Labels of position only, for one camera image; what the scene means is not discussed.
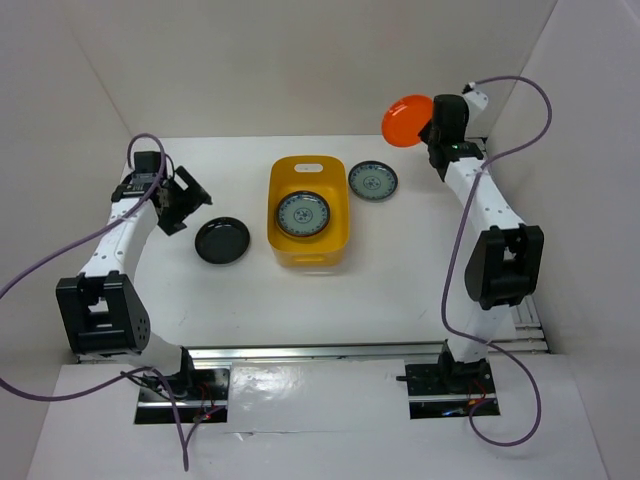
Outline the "blue patterned plate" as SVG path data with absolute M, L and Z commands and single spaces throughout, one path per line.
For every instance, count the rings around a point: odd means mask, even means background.
M 348 174 L 351 191 L 360 199 L 371 202 L 382 202 L 392 197 L 399 179 L 395 171 L 388 165 L 374 160 L 363 161 L 354 165 Z
M 294 191 L 280 200 L 275 211 L 277 226 L 286 234 L 306 238 L 321 233 L 329 224 L 328 202 L 318 193 Z

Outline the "black plate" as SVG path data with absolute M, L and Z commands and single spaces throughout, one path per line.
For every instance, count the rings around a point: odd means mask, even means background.
M 244 256 L 250 241 L 250 232 L 242 221 L 233 217 L 217 217 L 200 227 L 194 247 L 205 262 L 228 265 Z

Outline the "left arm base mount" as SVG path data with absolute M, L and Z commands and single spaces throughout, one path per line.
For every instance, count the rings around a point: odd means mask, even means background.
M 196 420 L 226 423 L 230 377 L 229 366 L 194 370 L 193 384 L 174 390 L 180 421 L 183 424 L 193 424 Z M 136 425 L 175 423 L 170 396 L 156 377 L 135 374 L 131 382 L 138 387 Z

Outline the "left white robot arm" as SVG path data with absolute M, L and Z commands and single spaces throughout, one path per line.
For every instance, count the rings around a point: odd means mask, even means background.
M 210 194 L 184 167 L 163 166 L 154 151 L 135 154 L 133 171 L 111 196 L 109 232 L 79 273 L 56 286 L 74 354 L 148 366 L 148 386 L 159 386 L 155 375 L 161 373 L 161 385 L 172 397 L 193 394 L 198 376 L 190 354 L 153 332 L 134 277 L 154 229 L 171 236 L 185 229 L 189 215 L 211 202 Z

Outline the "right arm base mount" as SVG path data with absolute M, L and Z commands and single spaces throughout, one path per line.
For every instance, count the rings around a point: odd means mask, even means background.
M 404 373 L 395 379 L 406 387 L 412 420 L 463 418 L 473 408 L 479 417 L 500 414 L 488 364 L 481 367 L 479 374 L 453 386 L 445 383 L 436 364 L 406 364 Z

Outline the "orange plate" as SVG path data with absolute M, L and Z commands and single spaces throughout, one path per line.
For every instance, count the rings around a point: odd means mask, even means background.
M 381 133 L 384 140 L 398 148 L 421 142 L 420 132 L 432 118 L 433 100 L 414 94 L 396 101 L 384 114 Z

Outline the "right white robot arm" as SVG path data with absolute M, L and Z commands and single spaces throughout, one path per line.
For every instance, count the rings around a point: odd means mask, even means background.
M 419 133 L 429 162 L 463 206 L 476 241 L 464 269 L 473 303 L 462 327 L 452 327 L 438 358 L 436 379 L 444 390 L 463 393 L 488 372 L 488 344 L 513 307 L 536 288 L 544 234 L 506 202 L 480 147 L 466 140 L 466 127 L 487 106 L 487 96 L 469 90 L 433 99 L 430 120 Z

